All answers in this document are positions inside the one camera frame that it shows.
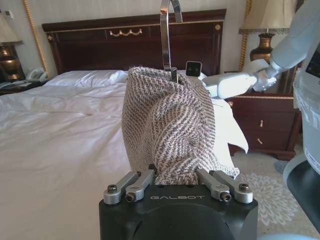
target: hanger hook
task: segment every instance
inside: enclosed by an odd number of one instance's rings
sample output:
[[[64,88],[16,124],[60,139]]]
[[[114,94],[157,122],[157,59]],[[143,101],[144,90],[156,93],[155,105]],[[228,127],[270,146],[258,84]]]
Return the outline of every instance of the hanger hook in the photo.
[[[172,80],[174,75],[177,78],[177,69],[171,67],[170,56],[170,40],[169,40],[169,4],[172,4],[176,23],[182,23],[182,12],[179,0],[162,0],[160,8],[160,31],[162,43],[163,68],[167,72],[171,72]]]

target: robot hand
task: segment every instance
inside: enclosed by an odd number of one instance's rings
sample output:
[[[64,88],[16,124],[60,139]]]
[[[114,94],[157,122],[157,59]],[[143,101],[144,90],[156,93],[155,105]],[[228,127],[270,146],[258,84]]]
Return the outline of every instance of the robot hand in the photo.
[[[254,60],[248,63],[243,72],[225,73],[208,76],[203,79],[211,97],[216,99],[227,99],[244,94],[250,89],[257,92],[264,91],[274,85],[275,77],[268,78],[265,69],[269,67],[264,59]]]

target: floral rug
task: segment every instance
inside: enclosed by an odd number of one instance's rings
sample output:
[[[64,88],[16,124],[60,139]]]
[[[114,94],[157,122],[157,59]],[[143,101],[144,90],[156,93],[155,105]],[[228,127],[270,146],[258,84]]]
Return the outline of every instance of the floral rug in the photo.
[[[258,201],[258,235],[292,233],[320,238],[304,211],[284,184],[286,161],[262,153],[237,152],[233,163],[240,169],[238,179],[250,185]]]

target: gray striped towel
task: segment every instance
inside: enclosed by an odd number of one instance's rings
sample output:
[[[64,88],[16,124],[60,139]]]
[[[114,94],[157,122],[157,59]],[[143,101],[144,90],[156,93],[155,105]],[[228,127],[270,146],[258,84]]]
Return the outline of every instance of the gray striped towel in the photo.
[[[210,93],[198,79],[147,67],[129,70],[123,103],[122,132],[133,170],[155,164],[155,184],[197,184],[197,168],[222,170],[230,176],[238,168],[219,163],[213,152],[215,116]]]

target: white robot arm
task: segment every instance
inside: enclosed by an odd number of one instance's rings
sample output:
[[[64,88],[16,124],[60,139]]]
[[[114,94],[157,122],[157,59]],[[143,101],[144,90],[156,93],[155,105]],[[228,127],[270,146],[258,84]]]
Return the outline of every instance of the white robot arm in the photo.
[[[253,88],[255,91],[264,91],[276,83],[274,78],[307,57],[309,48],[316,32],[320,27],[320,1],[308,0],[294,16],[289,34],[273,49],[270,65],[267,67],[262,61],[249,63],[250,69],[256,72],[221,74],[203,79],[207,84],[212,97],[226,99],[244,94]]]

